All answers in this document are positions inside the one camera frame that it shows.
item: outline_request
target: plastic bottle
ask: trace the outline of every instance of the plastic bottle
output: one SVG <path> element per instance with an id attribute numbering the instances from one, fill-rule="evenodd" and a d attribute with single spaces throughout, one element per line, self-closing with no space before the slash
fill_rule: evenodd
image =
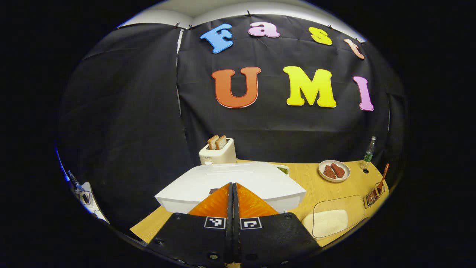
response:
<path id="1" fill-rule="evenodd" d="M 370 144 L 367 147 L 367 150 L 365 152 L 364 159 L 362 160 L 362 163 L 360 164 L 360 168 L 363 170 L 366 170 L 368 167 L 368 164 L 370 163 L 370 160 L 372 160 L 372 156 L 374 155 L 374 150 L 375 150 L 375 136 L 372 136 L 372 140 L 370 140 Z"/>

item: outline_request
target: white box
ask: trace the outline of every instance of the white box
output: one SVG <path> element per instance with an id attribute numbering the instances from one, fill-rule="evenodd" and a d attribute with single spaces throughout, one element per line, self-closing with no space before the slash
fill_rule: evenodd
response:
<path id="1" fill-rule="evenodd" d="M 282 212 L 298 206 L 306 190 L 266 162 L 196 166 L 155 195 L 169 212 L 188 213 L 209 196 L 210 189 L 239 183 Z"/>
<path id="2" fill-rule="evenodd" d="M 209 150 L 208 144 L 198 153 L 202 165 L 236 163 L 237 153 L 235 151 L 235 141 L 227 138 L 227 144 L 220 150 Z"/>

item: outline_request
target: black cloth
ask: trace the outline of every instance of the black cloth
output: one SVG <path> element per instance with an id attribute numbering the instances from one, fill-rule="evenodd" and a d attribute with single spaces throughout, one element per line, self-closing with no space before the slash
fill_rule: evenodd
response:
<path id="1" fill-rule="evenodd" d="M 249 35 L 250 24 L 259 21 L 275 24 L 281 36 Z M 200 36 L 223 23 L 232 26 L 228 31 L 233 45 L 214 54 L 212 45 Z M 315 42 L 309 27 L 324 30 L 332 44 Z M 352 40 L 366 58 L 358 58 L 344 39 Z M 328 26 L 288 16 L 243 15 L 185 30 L 178 52 L 177 83 L 192 160 L 199 164 L 199 150 L 215 134 L 235 140 L 239 159 L 291 163 L 361 160 L 373 135 L 377 137 L 375 165 L 398 157 L 403 143 L 399 126 L 403 122 L 403 88 L 391 70 L 380 68 L 382 61 L 369 42 L 361 44 Z M 256 101 L 245 108 L 220 105 L 211 74 L 234 70 L 233 95 L 243 96 L 246 83 L 240 70 L 251 66 L 261 69 Z M 301 67 L 310 79 L 317 69 L 330 71 L 337 107 L 311 106 L 307 100 L 303 106 L 287 105 L 290 85 L 283 71 L 286 66 Z M 368 80 L 374 111 L 359 108 L 360 93 L 353 76 Z"/>
<path id="2" fill-rule="evenodd" d="M 157 209 L 154 195 L 192 167 L 176 89 L 179 32 L 154 23 L 111 32 L 63 96 L 63 165 L 91 183 L 104 215 L 127 234 Z"/>

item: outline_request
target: colorful letter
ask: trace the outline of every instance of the colorful letter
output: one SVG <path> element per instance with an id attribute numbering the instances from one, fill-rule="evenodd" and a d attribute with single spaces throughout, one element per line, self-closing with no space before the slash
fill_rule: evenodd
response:
<path id="1" fill-rule="evenodd" d="M 311 37 L 314 41 L 325 44 L 325 45 L 332 45 L 332 40 L 327 37 L 327 33 L 321 29 L 309 27 L 309 32 L 311 32 Z"/>
<path id="2" fill-rule="evenodd" d="M 246 77 L 246 93 L 242 97 L 235 97 L 231 92 L 231 77 L 234 70 L 219 70 L 213 72 L 211 77 L 215 78 L 215 96 L 218 103 L 227 108 L 243 108 L 252 105 L 258 98 L 258 67 L 245 67 L 241 73 Z"/>
<path id="3" fill-rule="evenodd" d="M 250 24 L 252 28 L 248 30 L 248 33 L 255 36 L 268 36 L 271 38 L 279 37 L 280 34 L 276 25 L 269 22 L 254 22 Z"/>
<path id="4" fill-rule="evenodd" d="M 352 51 L 354 52 L 354 54 L 361 58 L 361 59 L 365 59 L 364 55 L 362 55 L 359 51 L 358 51 L 358 47 L 356 44 L 354 44 L 351 40 L 349 39 L 344 39 L 344 42 L 346 42 L 347 44 L 349 44 L 350 48 L 352 49 Z"/>
<path id="5" fill-rule="evenodd" d="M 228 23 L 223 23 L 220 26 L 202 34 L 202 36 L 200 36 L 200 39 L 207 39 L 207 41 L 210 42 L 210 44 L 213 46 L 213 53 L 216 54 L 224 50 L 225 48 L 230 47 L 233 44 L 233 41 L 223 39 L 225 37 L 232 37 L 231 32 L 227 30 L 230 28 L 231 25 L 229 25 Z"/>
<path id="6" fill-rule="evenodd" d="M 309 105 L 314 104 L 317 93 L 320 92 L 319 99 L 317 100 L 319 106 L 329 108 L 337 106 L 332 95 L 332 87 L 330 85 L 332 74 L 329 71 L 318 69 L 312 81 L 300 67 L 286 66 L 283 71 L 289 75 L 289 84 L 291 86 L 291 96 L 286 100 L 288 105 L 302 106 L 304 104 L 304 99 L 301 98 L 302 90 Z"/>
<path id="7" fill-rule="evenodd" d="M 374 106 L 370 102 L 370 96 L 368 95 L 367 79 L 360 76 L 354 76 L 352 78 L 357 83 L 360 91 L 360 109 L 363 111 L 373 111 Z"/>

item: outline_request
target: wooden table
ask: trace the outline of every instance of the wooden table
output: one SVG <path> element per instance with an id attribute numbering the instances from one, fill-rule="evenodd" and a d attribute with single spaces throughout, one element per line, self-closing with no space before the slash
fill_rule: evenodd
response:
<path id="1" fill-rule="evenodd" d="M 365 195 L 369 193 L 370 189 L 375 186 L 375 183 L 380 182 L 382 179 L 382 175 L 372 163 L 370 163 L 368 167 L 369 173 L 363 173 L 359 167 L 360 161 L 344 162 L 350 169 L 350 177 L 340 183 L 333 183 L 323 179 L 317 171 L 319 163 L 269 163 L 287 165 L 289 167 L 289 176 L 304 189 L 306 189 L 307 192 L 303 201 L 296 208 L 288 211 L 296 214 L 296 216 L 301 221 L 304 219 L 304 217 L 313 212 L 314 206 L 318 202 L 354 195 L 364 198 Z M 388 186 L 385 181 L 384 186 L 386 189 L 385 192 L 371 207 L 365 209 L 364 218 L 372 216 L 388 197 Z M 168 212 L 164 209 L 164 207 L 160 206 L 130 230 L 139 238 L 149 243 L 171 215 L 172 212 Z M 336 234 L 326 237 L 325 239 L 317 241 L 317 243 L 323 247 L 349 230 L 350 228 L 340 231 Z"/>

